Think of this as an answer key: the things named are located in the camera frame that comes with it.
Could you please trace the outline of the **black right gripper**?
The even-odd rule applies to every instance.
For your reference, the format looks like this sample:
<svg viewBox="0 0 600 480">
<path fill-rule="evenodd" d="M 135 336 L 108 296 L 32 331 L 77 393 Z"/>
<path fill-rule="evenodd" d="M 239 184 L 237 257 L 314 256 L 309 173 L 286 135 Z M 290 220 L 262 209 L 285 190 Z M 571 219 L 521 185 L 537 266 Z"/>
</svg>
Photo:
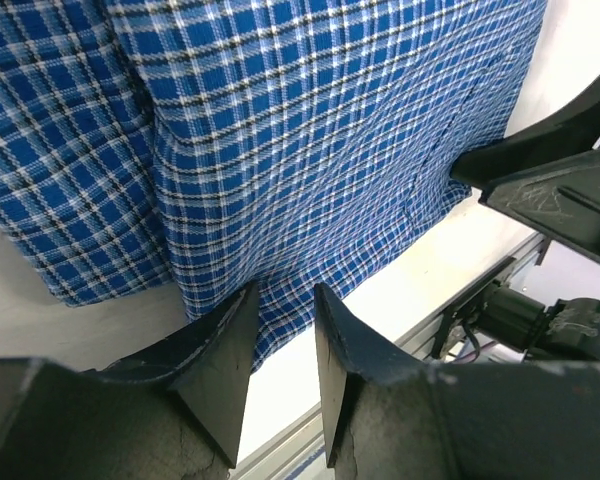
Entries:
<svg viewBox="0 0 600 480">
<path fill-rule="evenodd" d="M 451 177 L 478 189 L 504 177 L 481 204 L 600 265 L 599 137 L 600 75 L 547 118 L 461 155 Z"/>
</svg>

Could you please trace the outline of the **blue checkered long sleeve shirt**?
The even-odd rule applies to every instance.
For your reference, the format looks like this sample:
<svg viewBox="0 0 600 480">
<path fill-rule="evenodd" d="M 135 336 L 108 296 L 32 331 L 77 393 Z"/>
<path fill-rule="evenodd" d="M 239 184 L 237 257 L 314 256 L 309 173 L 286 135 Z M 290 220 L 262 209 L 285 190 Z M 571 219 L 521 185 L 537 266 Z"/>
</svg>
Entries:
<svg viewBox="0 0 600 480">
<path fill-rule="evenodd" d="M 71 307 L 260 286 L 254 362 L 469 188 L 542 1 L 0 1 L 0 229 Z"/>
</svg>

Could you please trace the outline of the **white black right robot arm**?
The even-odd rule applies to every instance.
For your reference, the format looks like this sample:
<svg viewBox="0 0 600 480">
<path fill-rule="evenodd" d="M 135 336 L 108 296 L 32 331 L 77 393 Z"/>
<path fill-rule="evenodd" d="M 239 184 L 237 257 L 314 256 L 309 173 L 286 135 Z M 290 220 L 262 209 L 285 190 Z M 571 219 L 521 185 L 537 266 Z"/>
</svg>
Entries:
<svg viewBox="0 0 600 480">
<path fill-rule="evenodd" d="M 600 75 L 549 117 L 460 156 L 452 179 L 481 205 L 600 265 Z M 600 361 L 600 300 L 546 307 L 490 281 L 473 298 L 475 328 L 529 361 Z"/>
</svg>

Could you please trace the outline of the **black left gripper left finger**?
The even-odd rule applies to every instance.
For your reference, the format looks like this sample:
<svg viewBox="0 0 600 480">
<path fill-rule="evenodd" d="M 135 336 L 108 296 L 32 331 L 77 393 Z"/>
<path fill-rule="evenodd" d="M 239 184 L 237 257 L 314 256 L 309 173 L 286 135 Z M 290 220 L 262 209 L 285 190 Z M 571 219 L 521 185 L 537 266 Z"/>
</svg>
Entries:
<svg viewBox="0 0 600 480">
<path fill-rule="evenodd" d="M 225 479 L 259 325 L 248 283 L 103 370 L 0 358 L 0 479 Z"/>
</svg>

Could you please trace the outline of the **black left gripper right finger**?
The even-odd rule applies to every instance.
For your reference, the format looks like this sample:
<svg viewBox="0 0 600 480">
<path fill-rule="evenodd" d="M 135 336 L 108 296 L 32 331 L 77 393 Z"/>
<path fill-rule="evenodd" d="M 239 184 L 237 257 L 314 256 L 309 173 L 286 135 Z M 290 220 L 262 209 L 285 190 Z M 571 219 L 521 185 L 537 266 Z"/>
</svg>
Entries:
<svg viewBox="0 0 600 480">
<path fill-rule="evenodd" d="M 423 361 L 360 399 L 339 479 L 600 479 L 600 361 Z"/>
</svg>

